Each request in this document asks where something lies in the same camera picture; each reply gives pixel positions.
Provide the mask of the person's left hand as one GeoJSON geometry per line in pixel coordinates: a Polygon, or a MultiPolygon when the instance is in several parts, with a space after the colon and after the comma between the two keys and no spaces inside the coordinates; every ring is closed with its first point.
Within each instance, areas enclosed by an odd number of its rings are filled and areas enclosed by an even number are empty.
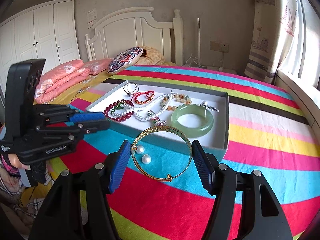
{"type": "Polygon", "coordinates": [[[30,166],[21,163],[16,154],[1,154],[1,161],[4,167],[10,172],[18,169],[30,170],[30,166]]]}

